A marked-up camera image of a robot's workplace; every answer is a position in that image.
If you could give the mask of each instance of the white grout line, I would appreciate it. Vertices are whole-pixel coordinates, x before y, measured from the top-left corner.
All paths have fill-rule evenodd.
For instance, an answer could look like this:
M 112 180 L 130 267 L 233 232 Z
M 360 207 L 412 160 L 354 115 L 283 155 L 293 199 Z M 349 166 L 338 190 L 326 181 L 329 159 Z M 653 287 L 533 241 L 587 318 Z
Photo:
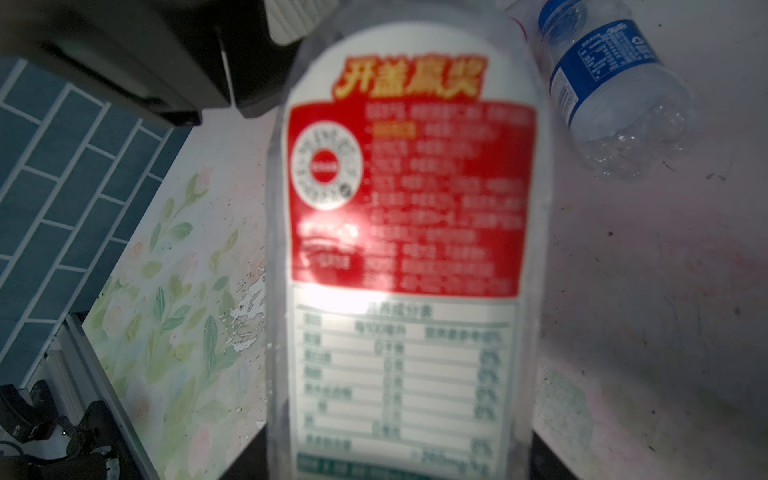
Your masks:
M 11 91 L 18 78 L 22 76 L 22 72 L 26 66 L 27 61 L 24 58 L 19 58 L 16 61 L 16 65 L 13 66 L 11 73 L 8 74 L 8 77 L 0 87 L 0 101 L 4 102 L 5 97 L 8 97 L 8 93 Z
M 131 131 L 131 135 L 128 137 L 129 140 L 133 140 L 134 135 L 136 134 L 136 131 L 138 130 L 138 124 L 136 127 L 134 127 L 134 130 Z M 139 191 L 139 188 L 141 187 L 141 184 L 144 182 L 144 178 L 149 173 L 149 170 L 154 165 L 154 161 L 157 159 L 157 156 L 160 154 L 160 152 L 163 150 L 163 147 L 165 147 L 165 143 L 168 141 L 168 138 L 170 137 L 170 133 L 173 131 L 172 128 L 169 128 L 168 131 L 163 136 L 163 139 L 160 141 L 160 144 L 157 146 L 157 149 L 154 151 L 154 154 L 152 155 L 152 158 L 149 160 L 149 163 L 144 169 L 144 172 L 141 174 L 141 178 L 136 183 L 136 186 L 134 187 L 133 191 L 131 192 L 131 195 L 128 197 L 128 200 L 126 200 L 125 206 L 123 206 L 122 210 L 120 210 L 120 213 L 118 214 L 118 217 L 114 219 L 114 222 L 112 224 L 112 228 L 109 230 L 109 233 L 104 240 L 104 242 L 101 244 L 101 247 L 99 247 L 98 252 L 96 252 L 96 256 L 93 260 L 91 260 L 91 265 L 88 266 L 88 271 L 83 275 L 83 277 L 80 279 L 80 283 L 78 283 L 77 288 L 74 289 L 74 292 L 72 293 L 72 296 L 69 299 L 69 302 L 67 302 L 67 306 L 64 308 L 64 312 L 58 317 L 58 320 L 56 321 L 56 325 L 54 326 L 53 330 L 51 331 L 51 334 L 48 336 L 48 339 L 45 340 L 45 343 L 43 344 L 43 348 L 38 353 L 37 358 L 35 358 L 35 361 L 32 363 L 32 365 L 29 367 L 29 370 L 27 371 L 27 374 L 24 376 L 24 379 L 22 380 L 21 385 L 26 385 L 29 383 L 29 379 L 32 377 L 32 375 L 35 373 L 35 370 L 38 368 L 38 364 L 40 363 L 40 360 L 43 358 L 43 355 L 45 354 L 46 350 L 48 350 L 48 346 L 51 345 L 51 342 L 56 337 L 56 333 L 58 332 L 58 329 L 61 327 L 61 323 L 64 322 L 64 318 L 68 315 L 69 309 L 72 307 L 72 303 L 74 303 L 75 299 L 78 298 L 78 295 L 80 295 L 80 290 L 83 290 L 83 286 L 85 285 L 85 281 L 88 279 L 88 277 L 91 276 L 91 273 L 93 272 L 94 267 L 96 266 L 96 263 L 101 258 L 101 254 L 104 252 L 104 249 L 107 248 L 107 244 L 109 243 L 109 240 L 114 235 L 114 231 L 118 228 L 118 225 L 123 220 L 123 216 L 125 215 L 125 211 L 127 210 L 128 205 L 131 204 L 131 201 L 136 197 L 136 193 Z M 127 148 L 127 144 L 123 146 L 123 148 L 120 150 L 120 154 L 118 157 L 122 157 L 123 153 L 125 152 L 125 149 Z M 114 169 L 114 166 L 117 165 L 118 161 L 115 161 L 112 170 Z M 102 185 L 99 187 L 100 189 L 104 187 L 106 184 L 105 182 L 102 182 Z
M 102 154 L 102 155 L 104 155 L 106 158 L 108 158 L 108 159 L 110 159 L 110 160 L 114 160 L 115 158 L 117 158 L 117 157 L 115 157 L 113 154 L 109 153 L 108 151 L 106 151 L 106 150 L 102 150 L 102 149 L 100 149 L 99 147 L 94 147 L 94 146 L 93 146 L 93 145 L 91 145 L 91 144 L 85 145 L 85 147 L 86 147 L 88 150 L 93 150 L 93 151 L 94 151 L 94 152 L 96 152 L 97 154 Z
M 145 134 L 149 135 L 150 137 L 154 138 L 155 140 L 163 140 L 163 138 L 160 135 L 154 133 L 152 130 L 146 128 L 143 125 L 141 127 L 139 127 L 139 130 L 141 130 Z
M 80 88 L 75 87 L 74 85 L 72 85 L 72 91 L 75 91 L 75 92 L 79 93 L 80 95 L 82 95 L 83 97 L 86 97 L 88 100 L 94 102 L 99 107 L 104 107 L 106 104 L 109 103 L 109 102 L 107 102 L 105 104 L 103 101 L 101 101 L 98 98 L 94 97 L 93 95 L 87 93 L 86 91 L 83 91 Z
M 32 225 L 29 227 L 29 230 L 27 230 L 26 235 L 24 235 L 24 238 L 22 239 L 21 243 L 18 247 L 16 247 L 16 251 L 13 254 L 13 258 L 10 262 L 8 262 L 8 266 L 5 268 L 5 271 L 0 276 L 0 288 L 2 288 L 3 283 L 8 279 L 8 275 L 11 274 L 11 270 L 13 270 L 13 267 L 16 265 L 16 262 L 18 262 L 18 259 L 22 256 L 22 253 L 24 252 L 24 249 L 27 247 L 27 244 L 29 243 L 29 240 L 32 238 L 32 235 L 35 234 L 35 231 L 38 229 L 41 221 L 43 220 L 43 217 L 48 212 L 48 208 L 53 203 L 53 200 L 56 198 L 56 195 L 61 190 L 61 186 L 64 185 L 64 182 L 67 180 L 67 177 L 69 176 L 70 172 L 72 172 L 72 169 L 74 168 L 74 165 L 78 162 L 78 158 L 80 158 L 80 154 L 83 153 L 83 150 L 85 150 L 85 145 L 90 141 L 91 137 L 93 136 L 94 132 L 98 128 L 99 124 L 101 124 L 101 120 L 106 116 L 107 111 L 109 110 L 110 104 L 106 104 L 105 106 L 101 107 L 101 110 L 98 112 L 98 115 L 94 119 L 93 123 L 91 124 L 91 127 L 88 128 L 88 132 L 85 134 L 85 138 L 80 142 L 78 145 L 77 150 L 74 151 L 74 154 L 72 155 L 72 158 L 69 159 L 69 163 L 67 164 L 67 167 L 64 169 L 64 172 L 61 174 L 61 177 L 59 177 L 58 182 L 56 185 L 54 185 L 53 189 L 51 190 L 51 193 L 48 194 L 48 199 L 45 201 L 43 206 L 40 208 L 40 211 L 38 212 L 38 215 L 35 217 L 35 220 L 32 222 Z M 74 237 L 78 234 L 78 231 L 80 230 L 80 226 L 83 224 L 85 217 L 88 215 L 88 212 L 84 212 L 81 215 L 81 219 L 78 221 L 78 224 L 74 226 L 74 229 L 69 233 L 69 236 L 67 238 L 67 241 L 64 243 L 64 246 L 59 251 L 56 260 L 53 262 L 53 265 L 50 269 L 48 269 L 48 274 L 45 276 L 45 279 L 43 280 L 40 287 L 38 287 L 37 293 L 32 297 L 32 300 L 30 300 L 29 304 L 27 305 L 27 308 L 24 310 L 24 313 L 22 314 L 21 319 L 16 323 L 14 326 L 14 329 L 11 331 L 11 335 L 8 336 L 8 339 L 5 341 L 5 345 L 0 349 L 0 362 L 5 358 L 5 355 L 8 353 L 8 350 L 11 348 L 11 345 L 16 340 L 16 336 L 18 335 L 18 332 L 22 329 L 24 326 L 24 321 L 27 317 L 29 317 L 30 312 L 33 308 L 35 308 L 35 304 L 38 302 L 38 298 L 40 298 L 40 295 L 42 295 L 43 290 L 48 285 L 48 281 L 51 279 L 51 276 L 53 276 L 53 271 L 55 269 L 55 266 L 61 262 L 61 258 L 64 256 L 66 250 L 69 248 L 70 244 L 74 240 Z
M 27 323 L 50 323 L 51 325 L 55 325 L 58 320 L 49 320 L 49 319 L 27 319 Z
M 39 118 L 32 117 L 27 112 L 21 111 L 21 110 L 19 110 L 16 107 L 12 107 L 9 104 L 6 104 L 4 102 L 0 102 L 0 108 L 2 108 L 3 110 L 9 111 L 12 114 L 17 114 L 19 117 L 24 118 L 25 120 L 29 120 L 30 122 L 32 122 L 35 125 L 39 125 L 40 124 L 40 119 Z
M 113 204 L 125 205 L 124 201 L 118 200 L 117 198 L 112 198 L 109 195 L 99 194 L 98 197 L 101 198 L 102 200 L 110 201 Z
M 56 270 L 69 270 L 70 272 L 78 272 L 78 273 L 85 273 L 88 271 L 87 268 L 80 268 L 79 266 L 69 266 L 69 265 L 56 265 Z
M 38 170 L 37 168 L 30 167 L 29 165 L 23 165 L 22 170 L 25 172 L 29 172 L 30 174 L 39 175 L 40 177 L 48 178 L 49 180 L 58 182 L 58 177 L 56 177 L 55 175 L 45 173 L 43 170 Z
M 151 179 L 153 179 L 153 180 L 157 180 L 158 182 L 161 182 L 161 181 L 163 181 L 163 178 L 162 178 L 162 177 L 158 177 L 158 176 L 157 176 L 157 175 L 155 175 L 155 174 L 147 174 L 147 177 L 148 177 L 148 178 L 151 178 Z
M 53 220 L 48 220 L 45 218 L 40 220 L 40 223 L 43 223 L 44 225 L 50 225 L 51 227 L 63 228 L 64 230 L 74 230 L 74 227 L 72 225 L 67 225 L 66 223 L 54 222 Z
M 5 179 L 5 183 L 3 183 L 2 187 L 0 187 L 0 202 L 2 202 L 2 199 L 5 198 L 5 194 L 8 193 L 8 190 L 11 188 L 11 184 L 13 184 L 13 181 L 16 180 L 16 177 L 18 176 L 18 172 L 22 171 L 22 167 L 24 167 L 24 163 L 26 163 L 26 161 L 29 160 L 29 156 L 32 155 L 32 151 L 34 151 L 35 147 L 38 146 L 38 142 L 40 141 L 40 138 L 48 129 L 48 125 L 51 124 L 53 117 L 56 115 L 56 113 L 58 112 L 58 109 L 61 107 L 61 104 L 64 103 L 64 99 L 67 97 L 67 95 L 71 91 L 70 87 L 71 87 L 71 84 L 67 84 L 64 88 L 61 89 L 61 92 L 59 92 L 58 97 L 56 97 L 56 100 L 53 102 L 51 109 L 48 110 L 48 113 L 45 114 L 45 116 L 43 117 L 43 121 L 38 126 L 38 129 L 35 131 L 35 134 L 32 135 L 32 138 L 27 144 L 27 147 L 19 156 L 18 160 L 16 161 L 16 165 L 13 167 L 13 170 L 11 170 L 11 173 L 8 174 L 8 178 Z

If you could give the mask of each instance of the clear plastic bottle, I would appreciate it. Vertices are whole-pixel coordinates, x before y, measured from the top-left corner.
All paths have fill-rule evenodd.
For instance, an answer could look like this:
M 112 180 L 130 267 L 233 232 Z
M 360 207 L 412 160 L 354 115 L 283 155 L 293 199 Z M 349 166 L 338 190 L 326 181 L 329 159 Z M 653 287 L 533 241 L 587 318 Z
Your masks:
M 490 2 L 347 2 L 267 167 L 273 480 L 527 478 L 548 99 Z
M 605 177 L 643 177 L 681 149 L 691 93 L 659 61 L 619 0 L 550 0 L 539 28 L 551 58 L 550 93 L 577 148 Z

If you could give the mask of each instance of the nutrition facts table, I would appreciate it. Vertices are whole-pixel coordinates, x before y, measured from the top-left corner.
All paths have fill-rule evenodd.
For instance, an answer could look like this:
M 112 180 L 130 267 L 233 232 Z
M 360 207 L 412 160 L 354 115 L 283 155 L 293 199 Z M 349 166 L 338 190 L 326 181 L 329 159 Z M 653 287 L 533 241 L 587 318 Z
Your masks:
M 516 303 L 414 298 L 293 288 L 301 472 L 488 478 L 498 471 Z

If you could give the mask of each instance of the blue tile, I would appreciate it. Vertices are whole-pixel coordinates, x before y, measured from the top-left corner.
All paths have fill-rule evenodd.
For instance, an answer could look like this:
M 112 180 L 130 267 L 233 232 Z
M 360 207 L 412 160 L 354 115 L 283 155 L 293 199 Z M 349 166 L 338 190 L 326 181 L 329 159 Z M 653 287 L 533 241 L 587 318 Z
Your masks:
M 78 288 L 78 283 L 84 273 L 72 272 L 70 270 L 56 270 L 53 272 L 51 280 L 40 295 L 35 308 L 29 315 L 33 319 L 57 320 L 59 315 L 67 307 L 74 289 Z
M 120 159 L 118 167 L 109 177 L 109 181 L 104 187 L 104 194 L 118 200 L 128 200 L 159 143 L 143 132 L 136 132 L 131 145 L 128 146 Z
M 181 147 L 184 145 L 184 142 L 187 140 L 191 131 L 192 127 L 180 127 L 174 129 L 168 140 L 165 142 L 163 151 L 160 152 L 157 159 L 154 161 L 154 165 L 152 165 L 152 169 L 150 170 L 152 174 L 165 178 L 165 174 L 168 173 L 171 164 L 176 160 L 179 150 L 181 150 Z
M 0 288 L 0 333 L 8 326 L 13 328 L 21 318 L 67 237 L 69 230 L 50 225 L 38 226 L 5 284 Z
M 18 172 L 0 203 L 0 253 L 13 255 L 56 182 L 26 171 Z
M 27 63 L 5 103 L 42 120 L 66 82 L 33 63 Z
M 48 208 L 45 218 L 74 226 L 96 194 L 112 160 L 93 150 L 84 150 L 72 172 Z
M 8 178 L 38 126 L 0 109 L 0 182 Z
M 112 105 L 88 143 L 117 155 L 137 121 L 134 115 Z
M 144 178 L 144 182 L 139 187 L 136 196 L 128 205 L 123 215 L 123 220 L 120 221 L 118 228 L 115 229 L 113 237 L 120 238 L 122 240 L 130 240 L 131 235 L 134 234 L 136 226 L 138 226 L 141 218 L 144 216 L 144 212 L 147 211 L 147 207 L 154 198 L 154 193 L 160 186 L 160 182 L 154 178 Z
M 16 340 L 0 363 L 0 385 L 12 383 L 17 388 L 21 386 L 24 376 L 53 332 L 53 327 L 47 323 L 26 323 L 19 330 Z
M 141 126 L 152 132 L 153 134 L 157 135 L 158 137 L 162 137 L 165 135 L 165 132 L 168 131 L 165 127 L 156 127 L 155 125 L 149 123 L 148 121 L 141 122 Z
M 104 248 L 104 252 L 99 257 L 96 265 L 94 265 L 91 275 L 88 276 L 88 280 L 85 280 L 83 290 L 80 290 L 78 298 L 72 303 L 72 307 L 69 309 L 71 313 L 87 312 L 91 309 L 96 301 L 96 297 L 98 297 L 99 292 L 101 292 L 107 279 L 112 274 L 114 266 L 118 263 L 120 255 L 123 254 L 124 248 L 125 245 L 122 243 L 107 243 L 107 247 Z
M 8 78 L 8 74 L 11 73 L 17 61 L 18 58 L 16 57 L 0 57 L 0 85 Z
M 61 259 L 61 265 L 88 268 L 122 208 L 109 200 L 96 200 L 78 235 Z
M 27 165 L 59 176 L 94 123 L 101 107 L 70 92 L 32 152 Z

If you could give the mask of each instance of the red label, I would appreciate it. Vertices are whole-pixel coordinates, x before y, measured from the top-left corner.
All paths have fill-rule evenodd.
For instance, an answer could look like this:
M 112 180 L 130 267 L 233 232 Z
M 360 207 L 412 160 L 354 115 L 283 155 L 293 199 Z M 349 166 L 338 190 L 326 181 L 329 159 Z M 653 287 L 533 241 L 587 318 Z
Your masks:
M 536 113 L 467 93 L 482 88 L 485 63 L 469 72 L 477 82 L 460 83 L 462 93 L 450 83 L 451 59 L 439 58 L 442 86 L 430 91 L 409 94 L 424 58 L 398 59 L 394 65 L 406 65 L 403 88 L 372 95 L 375 67 L 387 64 L 369 58 L 362 66 L 348 61 L 335 102 L 290 111 L 293 280 L 518 295 Z M 467 58 L 459 59 L 468 71 Z

